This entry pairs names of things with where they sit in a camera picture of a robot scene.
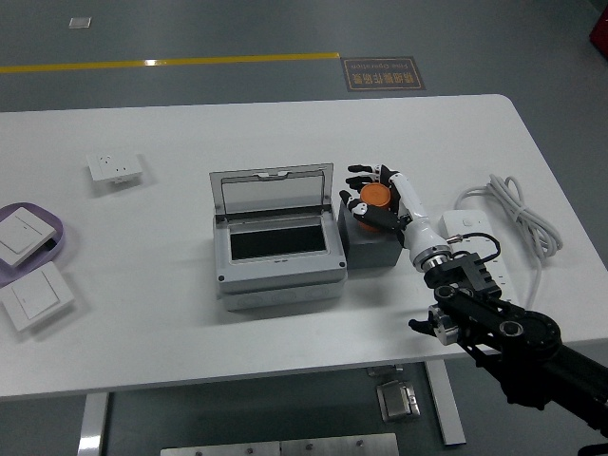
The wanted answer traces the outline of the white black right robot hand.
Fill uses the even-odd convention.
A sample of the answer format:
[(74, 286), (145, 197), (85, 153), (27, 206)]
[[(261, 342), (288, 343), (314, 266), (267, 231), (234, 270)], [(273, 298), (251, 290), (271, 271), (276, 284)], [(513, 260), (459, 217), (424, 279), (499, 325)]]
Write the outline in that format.
[[(409, 179), (384, 164), (353, 164), (346, 179), (356, 197), (347, 190), (339, 192), (348, 211), (359, 222), (384, 233), (396, 235), (419, 272), (426, 272), (450, 259), (447, 241), (431, 227), (427, 211)], [(363, 188), (380, 183), (390, 190), (389, 207), (382, 209), (363, 201)]]

